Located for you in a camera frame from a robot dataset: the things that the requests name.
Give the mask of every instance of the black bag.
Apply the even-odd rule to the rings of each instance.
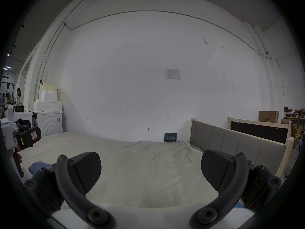
[[[14,106],[15,107],[15,112],[24,112],[24,106],[20,105],[20,106]]]

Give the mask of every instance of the hand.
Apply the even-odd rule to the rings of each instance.
[[[20,152],[20,148],[18,148],[18,147],[15,147],[15,152]],[[14,154],[14,152],[13,152],[13,150],[11,149],[11,150],[9,150],[9,151],[7,151],[7,155],[8,155],[8,157],[9,158],[12,158],[13,157],[13,154]],[[20,155],[20,154],[17,154],[17,156],[18,156],[18,159],[19,159],[19,163],[22,163],[22,156]]]

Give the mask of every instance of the white styrofoam block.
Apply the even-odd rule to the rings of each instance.
[[[49,90],[44,90],[41,93],[41,99],[43,102],[57,102],[57,94],[54,93],[53,91],[49,91]]]
[[[53,111],[63,111],[63,104],[58,102],[34,102],[35,112],[53,112]]]

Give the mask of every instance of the blue sign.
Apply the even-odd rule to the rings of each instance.
[[[177,133],[164,133],[164,142],[177,142]]]

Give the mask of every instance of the washing machine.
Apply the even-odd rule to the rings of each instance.
[[[63,132],[62,111],[33,113],[33,126],[41,130],[41,137]]]

